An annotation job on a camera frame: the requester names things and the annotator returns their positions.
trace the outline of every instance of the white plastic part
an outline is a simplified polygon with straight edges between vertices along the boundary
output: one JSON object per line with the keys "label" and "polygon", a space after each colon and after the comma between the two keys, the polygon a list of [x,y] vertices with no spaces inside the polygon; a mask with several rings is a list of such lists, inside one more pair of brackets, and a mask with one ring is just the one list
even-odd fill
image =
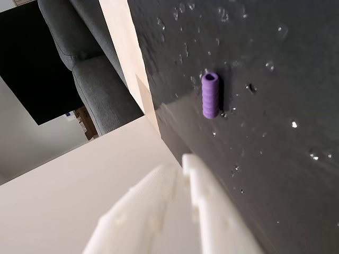
{"label": "white plastic part", "polygon": [[176,172],[175,167],[158,167],[130,188],[100,218],[83,254],[150,253],[173,195]]}
{"label": "white plastic part", "polygon": [[194,215],[200,223],[203,254],[263,254],[205,163],[196,155],[184,155],[182,164]]}
{"label": "white plastic part", "polygon": [[[161,166],[130,188],[100,218],[83,254],[151,253],[155,234],[163,226],[167,203],[173,199],[175,187],[183,188],[176,173],[175,167]],[[203,161],[195,155],[184,155],[183,173],[191,190],[193,217],[200,225],[202,253],[263,254]]]}

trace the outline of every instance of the purple plastic spacer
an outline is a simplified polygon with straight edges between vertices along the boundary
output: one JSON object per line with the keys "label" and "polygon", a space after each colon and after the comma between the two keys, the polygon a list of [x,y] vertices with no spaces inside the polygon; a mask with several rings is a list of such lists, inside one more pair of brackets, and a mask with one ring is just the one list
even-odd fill
{"label": "purple plastic spacer", "polygon": [[209,72],[202,77],[202,114],[213,119],[219,113],[219,77]]}

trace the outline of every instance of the wooden edge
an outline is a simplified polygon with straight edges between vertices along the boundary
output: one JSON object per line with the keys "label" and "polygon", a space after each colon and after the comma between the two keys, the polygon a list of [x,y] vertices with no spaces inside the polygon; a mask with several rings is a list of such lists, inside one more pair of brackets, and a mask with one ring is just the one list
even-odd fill
{"label": "wooden edge", "polygon": [[99,0],[129,92],[160,134],[144,60],[127,0]]}

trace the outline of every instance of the cardboard box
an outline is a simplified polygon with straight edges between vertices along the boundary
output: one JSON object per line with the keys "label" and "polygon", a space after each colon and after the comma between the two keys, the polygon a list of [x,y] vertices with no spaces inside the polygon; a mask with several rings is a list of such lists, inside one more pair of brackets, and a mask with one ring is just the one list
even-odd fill
{"label": "cardboard box", "polygon": [[77,109],[75,111],[75,116],[76,118],[78,118],[79,124],[83,128],[88,140],[90,140],[93,136],[97,135],[94,123],[85,106]]}

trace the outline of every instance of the gray couch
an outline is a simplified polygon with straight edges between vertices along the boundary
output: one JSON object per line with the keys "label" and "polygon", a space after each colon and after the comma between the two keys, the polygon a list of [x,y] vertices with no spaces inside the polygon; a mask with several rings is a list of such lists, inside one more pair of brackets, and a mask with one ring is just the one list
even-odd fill
{"label": "gray couch", "polygon": [[99,0],[38,3],[98,134],[141,117],[143,113],[127,89]]}

